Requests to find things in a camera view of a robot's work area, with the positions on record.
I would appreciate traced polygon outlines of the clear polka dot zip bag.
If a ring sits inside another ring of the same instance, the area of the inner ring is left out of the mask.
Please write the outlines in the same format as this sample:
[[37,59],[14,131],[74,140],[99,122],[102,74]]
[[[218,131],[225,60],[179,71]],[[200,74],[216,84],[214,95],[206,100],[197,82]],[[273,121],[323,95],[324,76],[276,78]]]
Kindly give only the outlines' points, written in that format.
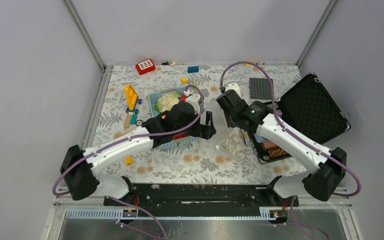
[[248,134],[238,127],[228,127],[224,112],[216,101],[212,101],[207,109],[212,112],[213,126],[216,130],[209,143],[216,151],[233,160],[254,159],[256,152]]

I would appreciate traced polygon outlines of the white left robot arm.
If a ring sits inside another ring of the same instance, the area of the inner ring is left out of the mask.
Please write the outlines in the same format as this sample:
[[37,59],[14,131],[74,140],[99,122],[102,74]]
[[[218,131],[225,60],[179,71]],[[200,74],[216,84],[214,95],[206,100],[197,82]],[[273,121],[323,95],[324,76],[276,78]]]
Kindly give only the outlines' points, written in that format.
[[199,95],[192,94],[171,110],[149,118],[134,131],[98,147],[68,148],[58,182],[64,181],[74,201],[90,196],[111,196],[124,206],[132,204],[135,192],[126,178],[105,175],[104,169],[133,154],[169,143],[177,135],[209,140],[216,134],[213,113],[204,109]]

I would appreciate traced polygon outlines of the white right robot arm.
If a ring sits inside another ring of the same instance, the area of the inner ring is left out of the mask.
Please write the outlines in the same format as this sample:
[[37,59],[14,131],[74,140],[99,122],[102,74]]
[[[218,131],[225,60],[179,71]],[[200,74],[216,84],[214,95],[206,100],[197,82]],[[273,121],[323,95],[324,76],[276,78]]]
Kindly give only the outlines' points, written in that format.
[[229,128],[240,128],[270,140],[305,167],[303,173],[281,176],[271,182],[272,189],[266,193],[271,205],[279,206],[287,198],[305,193],[323,202],[330,199],[345,176],[338,161],[347,157],[343,149],[330,150],[318,144],[281,120],[273,107],[260,101],[247,104],[234,89],[226,90],[216,102]]

